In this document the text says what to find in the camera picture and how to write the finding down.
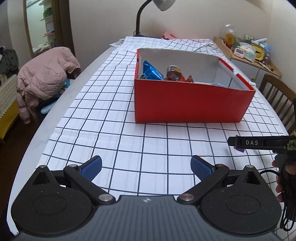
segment blue snack package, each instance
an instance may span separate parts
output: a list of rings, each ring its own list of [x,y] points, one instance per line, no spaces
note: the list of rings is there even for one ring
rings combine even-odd
[[[149,79],[149,80],[164,80],[165,77],[148,61],[144,61],[143,63],[143,75],[140,77],[141,79]]]

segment orange candy wrapper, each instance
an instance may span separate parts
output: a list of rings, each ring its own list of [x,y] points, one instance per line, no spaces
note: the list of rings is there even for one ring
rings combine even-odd
[[[191,75],[188,77],[188,79],[185,79],[185,77],[182,75],[181,70],[174,65],[168,67],[167,77],[165,78],[165,80],[194,83]]]

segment desk lamp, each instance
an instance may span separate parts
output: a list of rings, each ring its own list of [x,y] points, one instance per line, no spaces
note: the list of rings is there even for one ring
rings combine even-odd
[[[174,3],[176,0],[153,0],[153,2],[155,3],[155,5],[161,10],[161,11],[166,11],[168,10]],[[143,9],[150,3],[152,2],[152,0],[147,0],[146,2],[144,2],[144,4],[140,7],[138,14],[137,14],[137,23],[136,23],[136,34],[134,35],[134,37],[143,37],[142,35],[140,35],[140,16],[141,13],[143,11]]]

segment floor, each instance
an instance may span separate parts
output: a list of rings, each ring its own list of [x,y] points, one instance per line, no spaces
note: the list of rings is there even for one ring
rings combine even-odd
[[[0,144],[0,216],[8,204],[12,184],[18,167],[39,124],[31,121],[25,125],[18,118],[6,134],[5,144]]]

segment white wall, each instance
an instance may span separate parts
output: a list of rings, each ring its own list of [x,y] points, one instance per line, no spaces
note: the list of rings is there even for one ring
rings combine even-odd
[[[12,48],[8,16],[7,16],[7,1],[0,4],[0,46],[5,46],[6,49]]]
[[[43,5],[39,6],[38,1],[27,8],[28,27],[31,38],[32,48],[47,42],[47,38],[43,37],[46,33],[45,21],[43,19]]]
[[[268,44],[272,62],[282,80],[296,92],[296,9],[286,0],[274,0]]]
[[[24,9],[22,1],[7,1],[7,12],[11,43],[19,59],[19,68],[21,68],[31,59],[25,32]]]
[[[70,0],[73,42],[82,69],[110,43],[133,35],[144,1]],[[224,23],[231,23],[239,34],[264,38],[268,36],[271,12],[272,0],[176,0],[166,12],[150,3],[143,10],[140,31],[153,37],[161,37],[168,30],[180,38],[212,39]]]

